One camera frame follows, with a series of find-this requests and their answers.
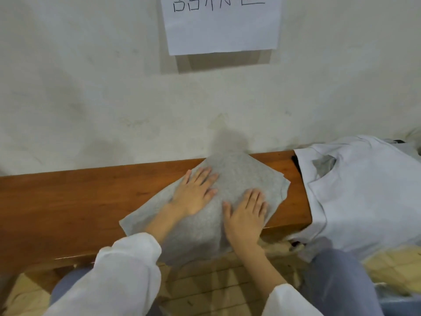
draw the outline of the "wooden board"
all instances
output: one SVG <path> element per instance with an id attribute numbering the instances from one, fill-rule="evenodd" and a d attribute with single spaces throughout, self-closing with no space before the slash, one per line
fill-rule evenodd
<path id="1" fill-rule="evenodd" d="M 293 151 L 252 156 L 291 181 L 264 234 L 285 236 L 311 214 Z M 203 159 L 0 177 L 0 272 L 55 268 L 94 260 L 124 237 L 118 221 Z"/>

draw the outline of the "white wall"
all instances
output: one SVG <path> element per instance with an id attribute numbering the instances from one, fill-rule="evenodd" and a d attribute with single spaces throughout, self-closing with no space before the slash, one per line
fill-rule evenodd
<path id="1" fill-rule="evenodd" d="M 402 138 L 421 125 L 421 0 L 284 0 L 278 50 L 178 58 L 160 7 L 0 0 L 0 171 Z"/>

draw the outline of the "right hand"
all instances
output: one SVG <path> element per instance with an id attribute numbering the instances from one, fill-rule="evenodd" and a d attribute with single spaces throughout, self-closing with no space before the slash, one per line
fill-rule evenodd
<path id="1" fill-rule="evenodd" d="M 264 200 L 265 195 L 262 191 L 247 190 L 234 213 L 232 205 L 223 202 L 225 234 L 237 254 L 257 245 L 268 208 L 268 203 Z"/>

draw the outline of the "left hand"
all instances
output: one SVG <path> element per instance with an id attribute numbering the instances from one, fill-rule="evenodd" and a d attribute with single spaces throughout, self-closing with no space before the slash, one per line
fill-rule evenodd
<path id="1" fill-rule="evenodd" d="M 190 177 L 192 170 L 188 170 L 184 175 L 170 202 L 183 217 L 199 212 L 218 192 L 211 186 L 218 179 L 219 174 L 210 175 L 211 171 L 210 167 L 199 168 L 192 177 Z"/>

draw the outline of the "wooden floor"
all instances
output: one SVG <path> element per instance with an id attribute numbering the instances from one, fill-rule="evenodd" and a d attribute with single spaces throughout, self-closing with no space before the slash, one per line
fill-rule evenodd
<path id="1" fill-rule="evenodd" d="M 287 244 L 265 245 L 276 268 L 293 285 L 299 284 L 305 263 L 288 252 Z M 388 252 L 365 264 L 375 282 L 387 282 L 399 288 L 421 293 L 421 248 Z M 161 305 L 174 316 L 260 315 L 263 302 L 250 276 L 234 253 L 207 263 L 194 263 L 177 271 L 160 265 Z M 49 294 L 24 274 L 7 300 L 4 315 L 40 316 L 48 307 Z"/>

